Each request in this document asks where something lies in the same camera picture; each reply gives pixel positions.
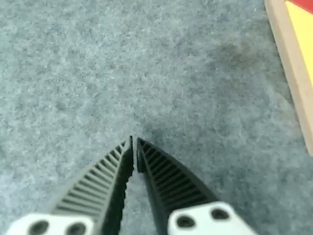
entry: wooden board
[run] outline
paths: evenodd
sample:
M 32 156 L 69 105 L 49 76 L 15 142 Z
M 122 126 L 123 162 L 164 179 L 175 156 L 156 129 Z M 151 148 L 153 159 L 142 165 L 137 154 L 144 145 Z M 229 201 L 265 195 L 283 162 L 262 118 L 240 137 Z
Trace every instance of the wooden board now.
M 308 152 L 313 156 L 313 0 L 265 0 Z

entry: wooden edge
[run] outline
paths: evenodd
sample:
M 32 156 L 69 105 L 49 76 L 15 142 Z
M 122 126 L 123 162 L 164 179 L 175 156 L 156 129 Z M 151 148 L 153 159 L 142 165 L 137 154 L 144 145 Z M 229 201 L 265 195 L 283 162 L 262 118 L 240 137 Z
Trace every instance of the wooden edge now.
M 305 143 L 313 156 L 313 86 L 285 1 L 265 0 L 265 6 Z

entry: gripper jaw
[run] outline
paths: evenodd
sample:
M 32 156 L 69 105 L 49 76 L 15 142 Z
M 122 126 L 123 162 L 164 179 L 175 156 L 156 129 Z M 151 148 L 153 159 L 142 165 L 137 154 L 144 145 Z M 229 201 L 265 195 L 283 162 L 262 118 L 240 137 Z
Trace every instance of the gripper jaw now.
M 218 201 L 190 170 L 142 139 L 137 140 L 137 168 L 144 174 L 160 235 L 167 234 L 168 218 L 173 211 Z
M 116 235 L 124 208 L 126 183 L 134 169 L 132 137 L 94 160 L 66 186 L 47 211 L 88 216 L 94 234 Z

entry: floor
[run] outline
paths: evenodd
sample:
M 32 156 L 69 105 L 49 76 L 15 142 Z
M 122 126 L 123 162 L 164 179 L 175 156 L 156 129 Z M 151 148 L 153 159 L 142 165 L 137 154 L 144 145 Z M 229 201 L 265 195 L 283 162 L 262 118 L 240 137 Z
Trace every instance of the floor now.
M 313 159 L 263 0 L 0 6 L 0 233 L 129 135 L 179 159 L 259 234 L 313 233 Z M 138 174 L 120 234 L 156 234 Z

